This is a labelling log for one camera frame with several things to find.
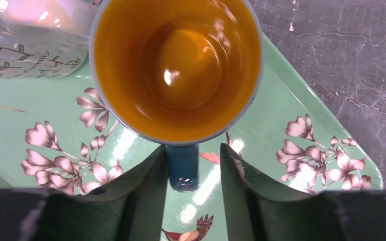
mug rim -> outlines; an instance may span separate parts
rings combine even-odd
[[[109,104],[109,102],[107,101],[107,98],[106,96],[104,95],[104,92],[101,88],[101,85],[100,85],[100,82],[98,81],[98,77],[97,77],[97,72],[96,72],[96,69],[95,69],[95,53],[94,53],[94,45],[95,45],[95,36],[97,35],[97,29],[98,29],[98,26],[100,24],[100,20],[101,20],[101,17],[104,13],[104,11],[106,10],[107,6],[109,5],[109,3],[113,1],[113,0],[104,0],[99,9],[98,9],[98,12],[94,18],[94,21],[92,23],[92,28],[91,28],[91,33],[90,33],[90,37],[89,37],[89,47],[88,47],[88,52],[89,52],[89,55],[88,55],[88,58],[89,58],[89,64],[90,64],[90,68],[91,68],[91,75],[92,75],[92,78],[93,78],[93,81],[94,81],[94,85],[95,85],[95,88],[96,90],[99,92],[99,95],[103,101],[103,103],[106,105],[106,107],[109,109],[109,111],[115,116],[115,118],[118,120],[119,123],[121,123],[125,128],[129,129],[130,131],[132,131],[133,133],[137,134],[138,136],[146,139],[146,140],[149,140],[149,141],[152,141],[152,142],[155,142],[155,143],[158,143],[158,144],[164,144],[164,145],[171,145],[171,146],[188,146],[188,145],[195,145],[195,144],[199,144],[199,143],[202,143],[202,142],[206,142],[206,141],[209,141],[217,136],[220,136],[221,134],[223,134],[225,131],[227,131],[228,129],[230,129],[235,123],[237,123],[237,121],[240,120],[240,118],[242,118],[245,113],[249,110],[249,107],[252,105],[257,93],[258,93],[258,90],[260,88],[260,85],[262,83],[262,78],[263,78],[263,75],[264,75],[264,66],[265,66],[265,49],[264,49],[264,34],[262,32],[262,29],[261,29],[261,25],[260,25],[260,22],[259,22],[259,19],[258,19],[258,15],[257,13],[255,12],[255,10],[253,9],[251,3],[248,1],[248,0],[242,0],[243,4],[245,4],[245,6],[248,8],[249,10],[249,13],[251,14],[253,20],[254,20],[254,24],[255,24],[255,29],[258,33],[258,38],[259,38],[259,41],[260,41],[260,52],[261,52],[261,58],[260,58],[260,66],[259,66],[259,72],[258,72],[258,79],[256,81],[256,84],[255,84],[255,87],[254,87],[254,91],[251,93],[250,97],[249,97],[249,101],[248,103],[242,108],[242,110],[237,114],[237,116],[235,118],[233,118],[229,124],[227,124],[226,126],[222,127],[220,130],[218,130],[217,132],[214,132],[206,137],[203,137],[203,138],[199,138],[199,139],[196,139],[196,140],[190,140],[190,141],[187,141],[187,142],[171,142],[171,141],[165,141],[165,140],[160,140],[160,139],[157,139],[157,138],[154,138],[152,136],[149,136],[149,135],[146,135],[138,130],[136,130],[135,128],[131,127],[121,116],[118,115],[118,113],[112,108],[112,106]]]

mug handle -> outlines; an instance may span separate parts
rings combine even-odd
[[[178,192],[197,190],[199,183],[199,145],[166,145],[169,182]]]

green tray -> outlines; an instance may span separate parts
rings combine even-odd
[[[162,227],[167,232],[161,240],[177,240],[197,223],[202,235],[209,230],[204,240],[227,240],[220,143],[229,142],[249,163],[297,190],[382,189],[374,162],[270,40],[264,40],[265,71],[254,103],[228,133],[201,144],[199,189],[168,189]],[[134,167],[158,146],[123,128],[94,95],[87,63],[64,79],[0,79],[0,104],[26,111],[0,109],[0,187],[39,183],[86,193]]]

floral tray pattern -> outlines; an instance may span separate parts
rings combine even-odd
[[[200,145],[199,189],[168,189],[161,240],[227,240],[218,166],[223,142],[304,192],[382,189],[369,156],[267,38],[265,47],[263,84],[254,104],[227,133]],[[0,187],[87,194],[157,146],[110,114],[87,63],[58,80],[0,79]]]

pink flower print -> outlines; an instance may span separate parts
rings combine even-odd
[[[307,114],[306,119],[299,115],[296,120],[287,124],[286,134],[292,137],[301,137],[310,141],[314,141],[313,126],[310,116]]]
[[[285,140],[283,148],[276,152],[277,162],[279,163],[287,163],[291,159],[304,156],[306,156],[306,152],[290,140]]]
[[[78,105],[85,109],[90,109],[87,112],[83,113],[81,116],[79,116],[79,119],[85,123],[86,127],[92,126],[92,124],[94,124],[94,122],[96,121],[95,129],[98,132],[102,132],[109,123],[109,110],[104,105],[96,89],[90,87],[87,88],[84,92],[95,100],[97,100],[98,102],[88,99],[84,96],[77,97],[76,102]]]
[[[36,123],[34,128],[27,129],[25,141],[31,145],[61,150],[58,145],[57,136],[47,121],[45,121],[45,127],[40,123]]]
[[[79,174],[79,167],[65,156],[58,156],[54,159],[56,167],[61,169],[52,171],[38,171],[35,174],[39,187],[53,187],[69,195],[74,194],[75,187],[82,190],[82,178]]]
[[[38,171],[52,170],[55,165],[48,158],[31,149],[27,149],[27,159],[21,162],[21,167],[25,174],[35,175]]]
[[[113,181],[124,173],[119,160],[116,165],[110,169],[109,173],[107,173],[106,169],[98,162],[91,162],[91,169],[98,182],[85,183],[83,185],[85,193],[89,193],[92,190]]]
[[[336,161],[340,169],[328,170],[325,175],[332,181],[339,181],[344,178],[342,184],[342,189],[344,190],[350,190],[351,188],[359,187],[360,181],[356,175],[350,174],[350,172],[364,169],[366,167],[365,161],[349,159],[348,156],[341,150],[337,151]],[[364,177],[363,179],[364,186],[367,185],[367,177],[368,176]]]

